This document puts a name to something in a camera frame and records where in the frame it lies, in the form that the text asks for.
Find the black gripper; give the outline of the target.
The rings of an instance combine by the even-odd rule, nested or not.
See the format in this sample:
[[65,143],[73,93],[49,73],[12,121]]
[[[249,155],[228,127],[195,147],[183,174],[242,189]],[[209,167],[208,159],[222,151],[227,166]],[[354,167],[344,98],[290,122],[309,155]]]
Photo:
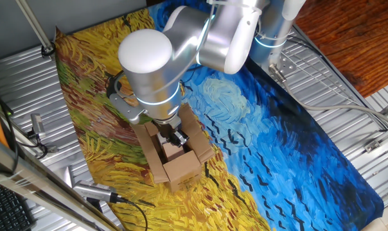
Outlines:
[[170,123],[160,123],[160,121],[155,121],[155,125],[160,132],[157,133],[157,139],[160,147],[163,147],[168,143],[167,139],[164,137],[172,137],[172,144],[177,147],[183,146],[189,139],[189,137],[180,130],[180,123],[173,126]]

